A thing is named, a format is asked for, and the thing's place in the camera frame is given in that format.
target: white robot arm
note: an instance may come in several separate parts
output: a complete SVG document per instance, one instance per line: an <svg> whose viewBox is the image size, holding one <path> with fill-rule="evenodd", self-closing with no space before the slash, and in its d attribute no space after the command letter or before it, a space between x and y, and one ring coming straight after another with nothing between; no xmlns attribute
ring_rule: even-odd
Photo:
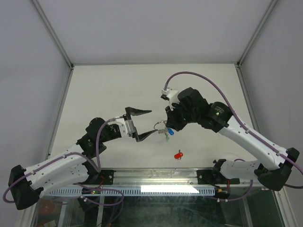
<svg viewBox="0 0 303 227"><path fill-rule="evenodd" d="M106 124L102 118L95 118L86 128L86 134L60 155L50 158L37 165L23 169L20 165L12 168L9 177L9 189L18 210L35 204L47 193L73 183L85 183L97 177L99 168L91 161L96 157L96 145L100 153L106 149L103 142L121 137L132 137L137 142L143 141L156 130L138 134L131 116L150 113L151 111L125 108L126 114L116 117L112 124Z"/></svg>
<svg viewBox="0 0 303 227"><path fill-rule="evenodd" d="M247 126L238 116L233 115L227 105L221 102L208 104L200 93L191 87L180 93L176 89L164 89L161 98L169 102L165 109L168 117L167 127L179 131L187 123L196 122L203 128L211 129L233 140L257 159L252 162L219 159L211 175L203 176L208 182L216 184L224 178L241 178L259 180L265 187L275 191L281 190L284 186L293 165L283 156L296 162L299 156L296 149L285 149L271 142ZM265 143L274 146L278 153Z"/></svg>

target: glass panel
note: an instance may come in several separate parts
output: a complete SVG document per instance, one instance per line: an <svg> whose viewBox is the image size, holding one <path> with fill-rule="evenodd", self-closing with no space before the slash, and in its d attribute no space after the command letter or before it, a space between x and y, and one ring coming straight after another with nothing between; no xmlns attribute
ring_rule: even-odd
<svg viewBox="0 0 303 227"><path fill-rule="evenodd" d="M235 197L247 190L231 188ZM115 203L119 196L90 197ZM90 202L45 197L37 204L33 227L282 227L271 191L254 188L246 200L217 202L202 196L126 196L103 207Z"/></svg>

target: gray wall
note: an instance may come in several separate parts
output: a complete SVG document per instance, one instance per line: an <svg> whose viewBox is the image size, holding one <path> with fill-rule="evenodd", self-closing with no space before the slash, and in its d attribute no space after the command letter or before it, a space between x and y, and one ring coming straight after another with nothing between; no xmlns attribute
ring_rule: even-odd
<svg viewBox="0 0 303 227"><path fill-rule="evenodd" d="M68 68L30 1L2 1L0 7L0 194L10 169L40 162ZM0 200L1 226L18 217Z"/></svg>
<svg viewBox="0 0 303 227"><path fill-rule="evenodd" d="M303 1L281 0L243 64L242 73L261 132L301 152L303 166ZM303 185L293 170L289 184ZM303 226L302 190L288 189L296 216Z"/></svg>

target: red object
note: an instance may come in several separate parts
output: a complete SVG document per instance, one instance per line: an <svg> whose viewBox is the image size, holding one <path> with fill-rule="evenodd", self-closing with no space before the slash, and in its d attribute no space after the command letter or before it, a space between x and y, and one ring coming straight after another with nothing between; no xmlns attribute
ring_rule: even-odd
<svg viewBox="0 0 303 227"><path fill-rule="evenodd" d="M175 155L175 159L179 159L183 156L183 153L182 152L179 152Z"/></svg>
<svg viewBox="0 0 303 227"><path fill-rule="evenodd" d="M50 200L41 200L39 204L39 215L49 215L55 210L56 205L52 204Z"/></svg>
<svg viewBox="0 0 303 227"><path fill-rule="evenodd" d="M104 177L103 176L100 176L100 178L102 178L102 181L101 181L101 183L99 184L99 186L98 187L101 187L101 185L103 184L103 182L104 182Z"/></svg>

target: blue object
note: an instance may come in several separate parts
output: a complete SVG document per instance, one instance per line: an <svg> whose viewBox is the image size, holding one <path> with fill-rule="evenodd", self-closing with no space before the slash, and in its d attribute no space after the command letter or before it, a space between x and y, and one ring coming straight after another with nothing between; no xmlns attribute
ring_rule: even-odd
<svg viewBox="0 0 303 227"><path fill-rule="evenodd" d="M167 131L169 132L170 135L174 134L174 131L171 128L167 128Z"/></svg>

